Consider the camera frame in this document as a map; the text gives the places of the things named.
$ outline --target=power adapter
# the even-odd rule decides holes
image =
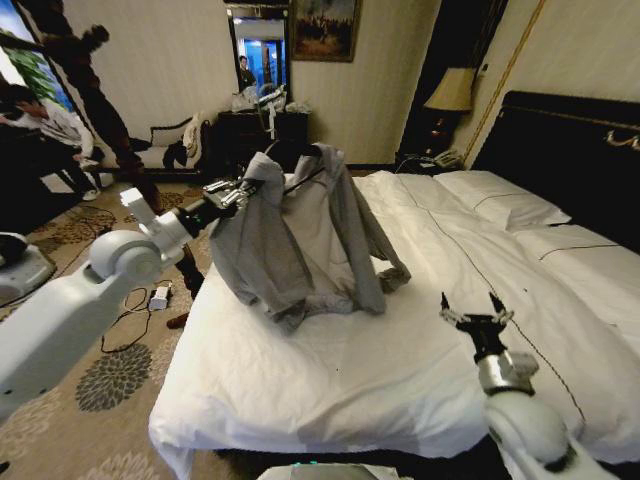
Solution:
[[[172,285],[173,283],[169,283],[169,285],[157,288],[149,301],[149,310],[164,310],[167,308],[169,297],[171,297]]]

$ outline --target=gray jacket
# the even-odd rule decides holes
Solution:
[[[210,239],[229,288],[243,303],[263,300],[272,319],[289,331],[317,313],[382,313],[383,293],[411,278],[354,185],[343,152],[316,145],[322,157],[300,157],[286,185],[280,165],[256,153],[244,178],[263,186],[244,210],[221,220]],[[287,186],[322,167],[283,197]],[[376,276],[370,255],[389,260],[392,268]]]

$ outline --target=lampshade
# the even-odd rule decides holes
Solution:
[[[473,68],[447,69],[440,85],[424,106],[435,110],[468,112],[471,110],[471,84],[474,75]]]

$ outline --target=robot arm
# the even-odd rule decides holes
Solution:
[[[468,333],[476,348],[480,385],[489,397],[489,433],[528,480],[614,479],[571,437],[560,415],[536,399],[531,377],[538,370],[528,353],[510,353],[499,334],[513,318],[493,294],[496,315],[459,314],[442,294],[440,316]]]
[[[233,216],[257,186],[217,182],[185,209],[157,217],[131,189],[122,202],[141,232],[99,237],[89,261],[50,281],[0,325],[0,423],[21,404],[53,388],[114,322],[135,287],[156,281],[182,258],[182,246],[208,224]]]

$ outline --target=black headboard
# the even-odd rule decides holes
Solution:
[[[476,161],[640,253],[640,104],[511,91]]]

